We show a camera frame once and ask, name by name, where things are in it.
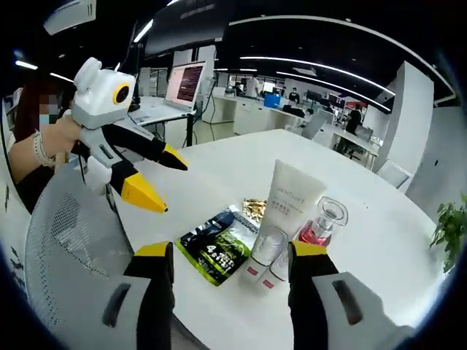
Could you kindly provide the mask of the person's left hand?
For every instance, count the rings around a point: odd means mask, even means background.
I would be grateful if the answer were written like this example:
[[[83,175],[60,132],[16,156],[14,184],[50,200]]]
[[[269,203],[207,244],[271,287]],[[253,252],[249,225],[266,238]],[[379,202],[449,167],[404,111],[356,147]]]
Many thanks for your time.
[[[49,150],[50,156],[71,152],[75,143],[80,140],[82,126],[77,124],[70,114],[64,115],[50,126]]]

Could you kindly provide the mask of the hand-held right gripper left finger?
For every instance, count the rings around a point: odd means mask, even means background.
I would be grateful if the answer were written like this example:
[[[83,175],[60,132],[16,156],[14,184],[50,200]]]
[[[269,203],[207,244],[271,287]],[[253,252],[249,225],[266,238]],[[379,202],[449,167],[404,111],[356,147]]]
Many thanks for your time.
[[[85,270],[83,349],[170,349],[174,309],[173,243],[143,246],[123,274]]]

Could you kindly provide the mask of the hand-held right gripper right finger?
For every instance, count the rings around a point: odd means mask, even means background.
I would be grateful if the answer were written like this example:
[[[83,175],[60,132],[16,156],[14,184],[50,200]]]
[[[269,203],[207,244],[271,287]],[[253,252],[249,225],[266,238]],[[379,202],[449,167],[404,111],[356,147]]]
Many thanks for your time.
[[[324,246],[291,241],[288,281],[294,349],[405,349],[414,333],[363,282],[338,272]]]

